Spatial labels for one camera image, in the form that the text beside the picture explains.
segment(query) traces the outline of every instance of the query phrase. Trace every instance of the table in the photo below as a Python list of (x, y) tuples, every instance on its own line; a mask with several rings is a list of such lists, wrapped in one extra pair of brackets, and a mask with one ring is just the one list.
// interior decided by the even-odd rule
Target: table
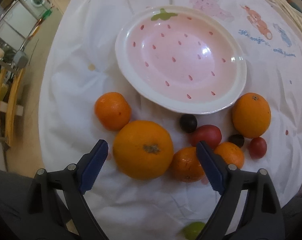
[[(208, 1), (209, 5), (203, 4), (206, 13), (235, 37), (245, 54), (248, 75), (244, 93), (264, 96), (271, 107), (271, 125), (263, 135), (267, 155), (254, 161), (245, 150), (243, 170), (266, 168), (283, 206), (302, 184), (301, 35), (272, 1)], [(115, 133), (104, 130), (93, 113), (95, 100), (109, 91), (123, 94), (133, 120), (152, 120), (166, 128), (175, 151), (188, 145), (185, 134), (177, 128), (180, 115), (140, 96), (122, 76), (114, 44), (121, 26), (135, 12), (165, 4), (197, 8), (197, 2), (202, 0), (71, 0), (51, 47), (40, 94), (39, 135), (48, 171), (76, 163), (99, 139), (105, 139), (111, 149)], [(216, 6), (229, 11), (233, 18), (221, 19)], [(267, 24), (270, 40), (248, 21), (249, 16), (260, 17)], [(285, 31), (290, 46), (277, 26)], [(197, 118), (199, 125), (218, 126), (222, 140), (235, 133), (230, 108)], [(136, 181), (120, 173), (111, 159), (85, 198), (110, 239), (155, 240), (176, 239), (184, 225), (206, 222), (219, 195), (210, 185), (174, 181), (169, 174)], [(245, 192), (230, 230), (236, 226), (244, 201)]]

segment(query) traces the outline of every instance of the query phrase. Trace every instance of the blue gripper pad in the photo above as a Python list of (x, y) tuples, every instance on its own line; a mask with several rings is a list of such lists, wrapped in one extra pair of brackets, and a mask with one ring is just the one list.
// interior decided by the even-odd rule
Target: blue gripper pad
[(99, 140), (90, 153), (82, 156), (77, 163), (77, 179), (79, 191), (84, 194), (97, 179), (99, 172), (107, 159), (109, 147), (106, 141)]
[(205, 141), (201, 141), (196, 145), (196, 155), (213, 190), (222, 195), (225, 190), (227, 164), (220, 155), (213, 152)]

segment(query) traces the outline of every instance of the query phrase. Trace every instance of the strawberry-shaped plate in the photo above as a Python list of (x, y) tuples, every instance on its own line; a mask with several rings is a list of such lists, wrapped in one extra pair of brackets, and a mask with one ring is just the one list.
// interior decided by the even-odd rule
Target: strawberry-shaped plate
[(195, 9), (169, 5), (135, 14), (118, 34), (115, 52), (121, 72), (142, 96), (179, 113), (222, 110), (246, 82), (238, 43)]

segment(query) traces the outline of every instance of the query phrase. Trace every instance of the washing machine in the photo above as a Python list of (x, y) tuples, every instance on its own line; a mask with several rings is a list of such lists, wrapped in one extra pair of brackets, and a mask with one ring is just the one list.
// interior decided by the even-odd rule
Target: washing machine
[(36, 17), (40, 19), (50, 4), (46, 0), (20, 0), (21, 3)]

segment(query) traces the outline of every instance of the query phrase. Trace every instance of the tiled floor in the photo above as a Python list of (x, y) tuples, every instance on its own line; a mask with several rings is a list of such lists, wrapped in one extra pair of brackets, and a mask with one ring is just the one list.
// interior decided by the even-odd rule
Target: tiled floor
[[(302, 9), (301, 0), (293, 1)], [(24, 115), (15, 119), (15, 138), (12, 148), (7, 151), (7, 163), (9, 171), (29, 177), (43, 167), (38, 132), (39, 94), (46, 60), (61, 18), (62, 15), (54, 8), (25, 50), (29, 58), (34, 52), (19, 102), (24, 106)]]

